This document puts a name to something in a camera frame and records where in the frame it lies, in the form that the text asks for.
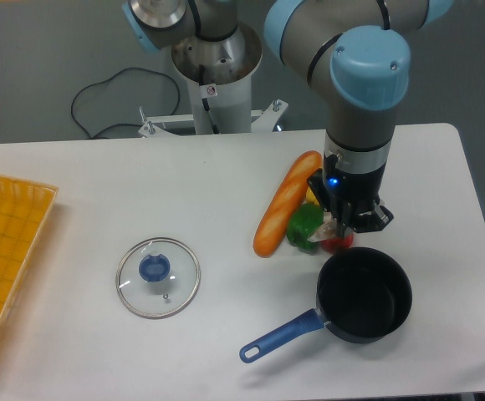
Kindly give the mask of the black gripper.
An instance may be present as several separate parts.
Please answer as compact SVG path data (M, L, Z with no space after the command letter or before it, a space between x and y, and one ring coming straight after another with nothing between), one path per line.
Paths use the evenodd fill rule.
M379 196L385 166L355 174L340 168L337 155L328 155L307 179L320 206L334 217L337 237L383 231L392 222L394 215Z

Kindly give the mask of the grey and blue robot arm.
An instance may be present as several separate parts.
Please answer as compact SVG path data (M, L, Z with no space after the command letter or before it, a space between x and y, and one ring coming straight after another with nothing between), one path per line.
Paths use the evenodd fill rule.
M309 186L332 220L314 241L381 231L392 221L379 190L409 86L405 35L450 8L448 1L277 1L256 34L239 20L234 1L122 6L147 53L171 50L198 134L250 130L249 80L263 46L328 104L324 165Z

